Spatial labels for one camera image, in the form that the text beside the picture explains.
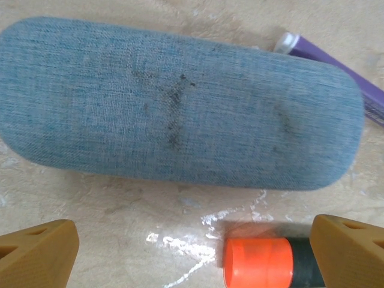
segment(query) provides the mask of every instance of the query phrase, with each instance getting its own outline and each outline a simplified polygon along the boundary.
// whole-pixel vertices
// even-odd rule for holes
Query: beige marble countertop
[[[0,0],[0,29],[49,15],[270,49],[303,34],[384,88],[381,0]],[[179,185],[46,168],[0,142],[0,234],[69,218],[75,287],[224,287],[224,234],[306,234],[316,214],[384,226],[384,129],[366,121],[356,161],[319,191]]]

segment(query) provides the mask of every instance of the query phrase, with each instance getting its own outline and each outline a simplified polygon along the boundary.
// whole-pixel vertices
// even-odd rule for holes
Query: purple pen
[[[384,127],[384,91],[367,79],[356,74],[299,34],[285,33],[277,42],[274,52],[332,64],[344,70],[361,89],[366,117]]]

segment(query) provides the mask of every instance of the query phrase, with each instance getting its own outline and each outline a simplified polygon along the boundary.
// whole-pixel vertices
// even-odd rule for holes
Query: orange bottle cap
[[[293,255],[286,238],[230,238],[224,251],[227,288],[289,288]]]

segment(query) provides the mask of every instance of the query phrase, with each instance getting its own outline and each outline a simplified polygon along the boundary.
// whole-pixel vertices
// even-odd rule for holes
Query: denim texture fabric
[[[0,137],[45,166],[312,190],[346,172],[363,124],[356,83],[306,59],[51,17],[0,34]]]

